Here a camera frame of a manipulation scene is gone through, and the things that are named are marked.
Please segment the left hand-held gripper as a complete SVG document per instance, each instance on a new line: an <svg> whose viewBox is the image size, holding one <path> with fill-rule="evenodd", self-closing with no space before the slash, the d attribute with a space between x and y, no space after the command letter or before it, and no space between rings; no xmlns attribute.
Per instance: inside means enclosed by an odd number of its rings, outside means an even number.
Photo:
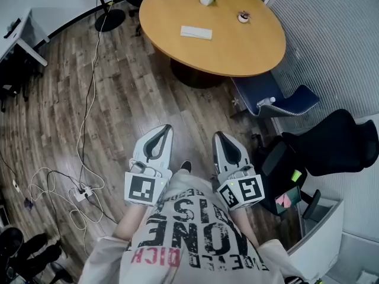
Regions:
<svg viewBox="0 0 379 284"><path fill-rule="evenodd" d="M130 170L124 177L125 201L155 206L162 199L172 177L168 168L173 133L172 126L165 124L151 129L137 140L133 159L129 161Z"/></svg>

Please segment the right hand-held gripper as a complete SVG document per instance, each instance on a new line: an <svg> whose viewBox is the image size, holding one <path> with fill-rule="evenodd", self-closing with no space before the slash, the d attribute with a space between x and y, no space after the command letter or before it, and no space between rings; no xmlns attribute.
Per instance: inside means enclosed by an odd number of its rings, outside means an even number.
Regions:
<svg viewBox="0 0 379 284"><path fill-rule="evenodd" d="M242 143L218 131L213 135L212 148L214 164L222 172L217 175L220 182L217 195L229 211L255 205L265 198L261 175L250 164Z"/></svg>

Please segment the white box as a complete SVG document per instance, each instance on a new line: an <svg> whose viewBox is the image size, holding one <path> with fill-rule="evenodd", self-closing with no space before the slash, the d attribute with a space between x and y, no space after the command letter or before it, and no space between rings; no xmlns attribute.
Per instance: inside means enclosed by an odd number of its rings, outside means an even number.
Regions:
<svg viewBox="0 0 379 284"><path fill-rule="evenodd" d="M199 38L203 40L211 40L213 31L205 28L198 28L192 26L181 26L180 35L182 37Z"/></svg>

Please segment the person's left forearm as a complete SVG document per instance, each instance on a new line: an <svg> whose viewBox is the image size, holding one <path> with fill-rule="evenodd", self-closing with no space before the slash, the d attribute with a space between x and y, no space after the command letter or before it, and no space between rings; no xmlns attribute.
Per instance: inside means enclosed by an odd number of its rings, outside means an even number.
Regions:
<svg viewBox="0 0 379 284"><path fill-rule="evenodd" d="M140 227L140 224L147 211L147 206L131 204L126 213L116 226L113 237L124 241L129 241Z"/></svg>

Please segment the person's right forearm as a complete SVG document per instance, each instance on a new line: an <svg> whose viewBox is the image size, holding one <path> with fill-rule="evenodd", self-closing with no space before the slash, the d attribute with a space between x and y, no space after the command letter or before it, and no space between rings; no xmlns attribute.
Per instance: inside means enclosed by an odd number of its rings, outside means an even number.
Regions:
<svg viewBox="0 0 379 284"><path fill-rule="evenodd" d="M259 247L258 240L250 225L249 218L245 208L240 208L229 212L231 219L236 224L238 229L248 238L252 245Z"/></svg>

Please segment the clear water bottle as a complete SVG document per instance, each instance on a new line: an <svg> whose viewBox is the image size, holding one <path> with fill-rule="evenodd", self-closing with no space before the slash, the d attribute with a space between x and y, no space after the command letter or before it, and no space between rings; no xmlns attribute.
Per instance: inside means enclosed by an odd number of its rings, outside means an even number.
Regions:
<svg viewBox="0 0 379 284"><path fill-rule="evenodd" d="M256 103L256 107L260 109L264 105L272 105L276 101L275 97L267 97Z"/></svg>

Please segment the pink paper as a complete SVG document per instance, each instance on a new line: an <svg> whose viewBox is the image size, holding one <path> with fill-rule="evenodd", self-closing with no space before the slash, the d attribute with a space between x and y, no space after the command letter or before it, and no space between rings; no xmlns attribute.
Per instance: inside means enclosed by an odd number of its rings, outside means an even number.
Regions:
<svg viewBox="0 0 379 284"><path fill-rule="evenodd" d="M280 195L276 200L275 203L282 207L283 209L290 208L292 205L291 199L288 197L287 193L284 193Z"/></svg>

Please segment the blue chair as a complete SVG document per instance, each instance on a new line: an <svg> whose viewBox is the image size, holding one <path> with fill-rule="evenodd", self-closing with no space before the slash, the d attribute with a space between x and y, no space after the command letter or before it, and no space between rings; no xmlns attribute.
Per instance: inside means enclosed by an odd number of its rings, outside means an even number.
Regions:
<svg viewBox="0 0 379 284"><path fill-rule="evenodd" d="M278 118L301 116L315 107L320 98L306 85L300 85L286 98L271 72L260 75L232 79L246 109L258 118ZM267 97L275 97L272 105L260 109L256 103Z"/></svg>

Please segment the white power strip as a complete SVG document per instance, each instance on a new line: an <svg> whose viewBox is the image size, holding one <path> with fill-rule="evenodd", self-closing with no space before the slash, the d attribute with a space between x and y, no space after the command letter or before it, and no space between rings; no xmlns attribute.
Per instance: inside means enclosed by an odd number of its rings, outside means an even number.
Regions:
<svg viewBox="0 0 379 284"><path fill-rule="evenodd" d="M73 194L76 201L81 202L87 199L88 197L92 196L93 192L89 186L85 186L79 189L75 188Z"/></svg>

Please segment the person's printed grey shirt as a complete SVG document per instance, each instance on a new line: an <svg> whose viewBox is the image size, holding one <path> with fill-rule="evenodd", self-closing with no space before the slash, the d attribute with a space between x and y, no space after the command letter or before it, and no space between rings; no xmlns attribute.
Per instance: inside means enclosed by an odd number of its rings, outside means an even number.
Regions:
<svg viewBox="0 0 379 284"><path fill-rule="evenodd" d="M101 237L79 284L304 284L279 240L255 248L211 184L184 170L129 241Z"/></svg>

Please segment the black mesh office chair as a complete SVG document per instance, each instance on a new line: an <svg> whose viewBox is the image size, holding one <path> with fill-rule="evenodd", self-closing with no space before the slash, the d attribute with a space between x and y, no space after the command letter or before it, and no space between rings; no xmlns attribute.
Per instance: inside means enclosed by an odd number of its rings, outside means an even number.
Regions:
<svg viewBox="0 0 379 284"><path fill-rule="evenodd" d="M295 135L284 132L268 145L259 143L253 153L253 165L261 175L265 199L260 205L280 216L287 209L275 203L287 193L294 206L308 204L303 218L308 219L319 202L321 193L312 196L302 191L307 175L357 173L372 166L379 158L379 134L373 121L357 124L345 109L332 112L311 130ZM293 182L294 170L302 175Z"/></svg>

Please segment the black floor fan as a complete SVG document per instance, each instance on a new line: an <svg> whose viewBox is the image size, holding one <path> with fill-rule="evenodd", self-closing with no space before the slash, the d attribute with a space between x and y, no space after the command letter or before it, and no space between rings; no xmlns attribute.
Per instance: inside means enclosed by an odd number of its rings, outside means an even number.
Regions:
<svg viewBox="0 0 379 284"><path fill-rule="evenodd" d="M111 9L113 3L109 5L104 0L100 0L100 2L104 13L95 20L95 29L98 32L107 32L120 26L126 18L124 11Z"/></svg>

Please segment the black swivel chair base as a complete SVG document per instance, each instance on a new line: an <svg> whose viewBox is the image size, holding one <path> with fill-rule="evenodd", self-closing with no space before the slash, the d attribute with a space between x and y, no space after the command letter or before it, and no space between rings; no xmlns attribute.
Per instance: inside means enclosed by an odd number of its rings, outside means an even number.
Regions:
<svg viewBox="0 0 379 284"><path fill-rule="evenodd" d="M8 227L0 233L0 284L9 284L14 273L30 282L40 274L48 264L55 262L62 255L62 242L57 240L48 245L46 233L37 234L28 241L16 227Z"/></svg>

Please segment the white desk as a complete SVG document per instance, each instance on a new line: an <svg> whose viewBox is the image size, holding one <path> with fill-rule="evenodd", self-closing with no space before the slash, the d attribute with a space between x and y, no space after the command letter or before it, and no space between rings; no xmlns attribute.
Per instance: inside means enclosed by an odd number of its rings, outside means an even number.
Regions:
<svg viewBox="0 0 379 284"><path fill-rule="evenodd" d="M33 18L31 8L24 12L20 20L21 22L8 38L4 38L4 36L0 34L0 62L6 58L7 54L10 53L16 45L18 45L42 66L46 67L48 62L23 39L23 33L30 30L32 34L42 37L46 43L50 41L49 36L45 33L40 24Z"/></svg>

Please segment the dark table pedestal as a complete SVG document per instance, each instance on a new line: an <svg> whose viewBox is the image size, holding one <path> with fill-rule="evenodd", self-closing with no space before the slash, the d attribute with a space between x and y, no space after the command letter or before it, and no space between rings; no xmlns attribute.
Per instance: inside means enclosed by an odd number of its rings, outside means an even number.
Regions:
<svg viewBox="0 0 379 284"><path fill-rule="evenodd" d="M208 89L220 86L229 77L203 72L187 66L174 59L170 59L170 67L174 76L184 85L196 89Z"/></svg>

